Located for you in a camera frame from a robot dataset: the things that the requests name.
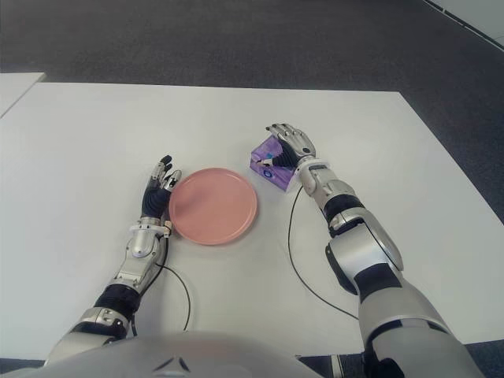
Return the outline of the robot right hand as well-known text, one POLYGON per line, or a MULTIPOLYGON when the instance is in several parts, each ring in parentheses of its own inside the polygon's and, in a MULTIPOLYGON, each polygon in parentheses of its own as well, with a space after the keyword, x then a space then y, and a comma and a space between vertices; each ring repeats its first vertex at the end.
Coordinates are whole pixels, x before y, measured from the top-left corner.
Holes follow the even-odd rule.
POLYGON ((265 129, 278 141, 282 151, 275 157, 257 161, 258 165, 296 169, 300 162, 316 157, 315 146, 300 129, 289 124, 272 124, 265 129))

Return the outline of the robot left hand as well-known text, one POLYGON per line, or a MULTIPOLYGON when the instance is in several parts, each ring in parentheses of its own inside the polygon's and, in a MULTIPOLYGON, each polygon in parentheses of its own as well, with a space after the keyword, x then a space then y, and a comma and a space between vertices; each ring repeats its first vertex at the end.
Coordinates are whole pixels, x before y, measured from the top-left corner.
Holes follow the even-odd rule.
POLYGON ((180 182, 182 172, 172 170, 172 157, 164 156, 155 166, 143 193, 142 217, 161 219, 169 206, 172 192, 180 182))

